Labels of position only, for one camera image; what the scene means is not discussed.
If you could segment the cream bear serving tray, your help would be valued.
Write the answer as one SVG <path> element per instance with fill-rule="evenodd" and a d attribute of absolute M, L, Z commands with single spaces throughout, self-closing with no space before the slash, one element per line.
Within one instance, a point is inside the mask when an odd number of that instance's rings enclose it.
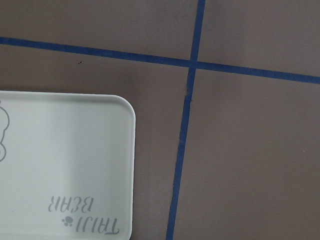
<path fill-rule="evenodd" d="M 1 239 L 130 239 L 135 133 L 117 95 L 1 91 Z"/>

